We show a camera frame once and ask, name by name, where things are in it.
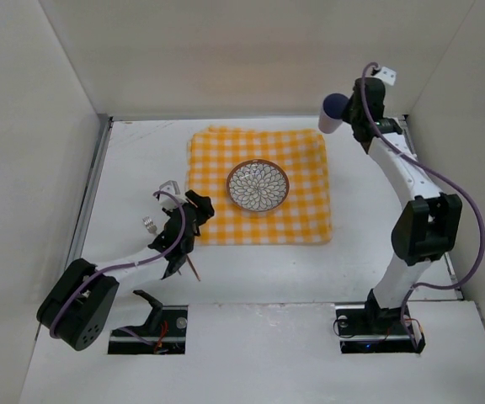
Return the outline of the copper spoon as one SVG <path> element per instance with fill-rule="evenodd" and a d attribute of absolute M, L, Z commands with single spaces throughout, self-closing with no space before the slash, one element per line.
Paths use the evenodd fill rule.
<path fill-rule="evenodd" d="M 197 271 L 194 263 L 192 262 L 192 260 L 191 260 L 191 258 L 190 258 L 190 256 L 188 254 L 186 254 L 184 256 L 184 261 L 189 265 L 192 273 L 194 274 L 194 276 L 196 277 L 196 279 L 200 282 L 201 281 L 201 277 L 200 277 L 200 275 L 199 275 L 199 273 L 198 273 L 198 271 Z"/>

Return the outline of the lilac plastic cup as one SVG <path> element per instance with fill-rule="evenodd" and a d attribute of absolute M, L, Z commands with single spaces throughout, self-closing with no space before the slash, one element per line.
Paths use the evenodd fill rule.
<path fill-rule="evenodd" d="M 349 99 L 341 93 L 331 93 L 323 101 L 318 119 L 318 129 L 323 134 L 332 134 L 343 123 L 342 114 Z"/>

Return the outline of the silver fork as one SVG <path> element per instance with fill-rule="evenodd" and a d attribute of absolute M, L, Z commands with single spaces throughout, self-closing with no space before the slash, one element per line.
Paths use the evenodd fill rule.
<path fill-rule="evenodd" d="M 146 216 L 142 221 L 149 234 L 153 235 L 154 237 L 159 234 L 157 225 L 150 216 Z"/>

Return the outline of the patterned ceramic bowl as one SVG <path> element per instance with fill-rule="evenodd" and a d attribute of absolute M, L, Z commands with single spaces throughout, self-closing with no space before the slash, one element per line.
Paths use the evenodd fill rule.
<path fill-rule="evenodd" d="M 241 210 L 262 214 L 280 207 L 290 192 L 290 181 L 276 163 L 264 159 L 240 162 L 228 174 L 227 196 Z"/>

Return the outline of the yellow checkered cloth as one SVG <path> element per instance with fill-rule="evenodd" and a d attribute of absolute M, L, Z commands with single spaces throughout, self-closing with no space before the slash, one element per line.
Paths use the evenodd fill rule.
<path fill-rule="evenodd" d="M 312 129 L 210 126 L 187 144 L 186 185 L 211 198 L 202 246 L 323 244 L 333 237 L 328 159 Z"/>

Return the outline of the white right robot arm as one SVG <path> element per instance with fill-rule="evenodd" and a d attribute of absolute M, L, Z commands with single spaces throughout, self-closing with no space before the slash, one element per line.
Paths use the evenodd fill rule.
<path fill-rule="evenodd" d="M 392 260 L 365 302 L 372 332 L 399 324 L 402 303 L 430 265 L 456 243 L 462 202 L 446 194 L 418 167 L 399 124 L 383 115 L 385 84 L 374 77 L 354 82 L 342 119 L 385 174 L 402 206 L 392 229 Z"/>

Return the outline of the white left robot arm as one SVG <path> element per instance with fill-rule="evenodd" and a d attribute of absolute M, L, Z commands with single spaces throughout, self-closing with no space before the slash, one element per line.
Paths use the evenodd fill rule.
<path fill-rule="evenodd" d="M 164 305 L 141 286 L 176 274 L 193 252 L 200 227 L 215 210 L 208 196 L 193 190 L 177 196 L 159 189 L 154 197 L 167 220 L 139 253 L 103 266 L 73 260 L 36 313 L 37 322 L 76 351 L 88 348 L 104 329 L 123 332 L 155 347 L 155 332 L 165 336 Z"/>

